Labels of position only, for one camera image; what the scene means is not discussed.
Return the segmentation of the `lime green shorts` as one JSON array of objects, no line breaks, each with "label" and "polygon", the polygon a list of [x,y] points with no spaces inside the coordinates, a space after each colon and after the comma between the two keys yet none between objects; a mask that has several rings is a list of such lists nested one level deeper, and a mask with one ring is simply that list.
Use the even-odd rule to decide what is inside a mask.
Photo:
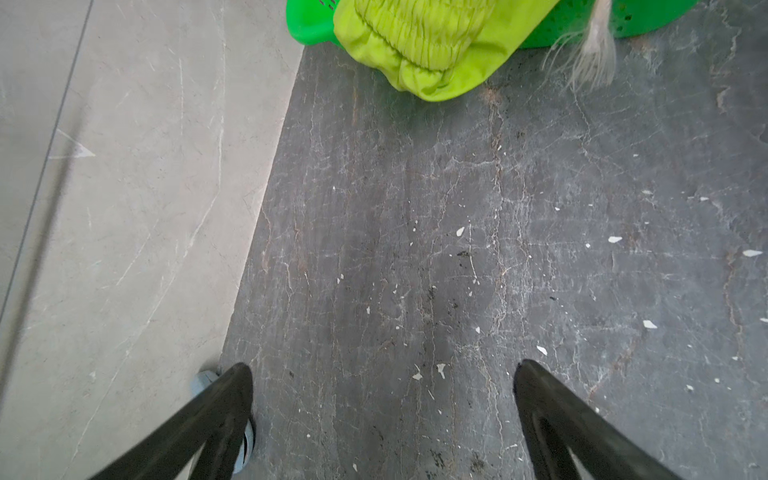
[{"label": "lime green shorts", "polygon": [[461,96],[496,72],[556,1],[343,1],[334,34],[355,61],[428,102]]}]

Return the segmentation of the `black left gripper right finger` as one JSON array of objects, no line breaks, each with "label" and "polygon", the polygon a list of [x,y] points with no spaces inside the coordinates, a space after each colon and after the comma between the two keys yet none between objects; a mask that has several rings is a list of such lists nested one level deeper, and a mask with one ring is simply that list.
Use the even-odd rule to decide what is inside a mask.
[{"label": "black left gripper right finger", "polygon": [[546,368],[518,363],[513,393],[537,479],[579,479],[578,459],[594,479],[677,479],[597,414]]}]

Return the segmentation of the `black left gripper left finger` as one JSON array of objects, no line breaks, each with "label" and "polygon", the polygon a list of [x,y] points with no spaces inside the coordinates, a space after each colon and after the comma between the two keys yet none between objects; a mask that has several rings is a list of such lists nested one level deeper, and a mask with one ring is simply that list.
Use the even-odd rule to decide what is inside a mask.
[{"label": "black left gripper left finger", "polygon": [[192,479],[230,479],[253,400],[252,372],[240,362],[190,400],[96,479],[175,479],[196,459]]}]

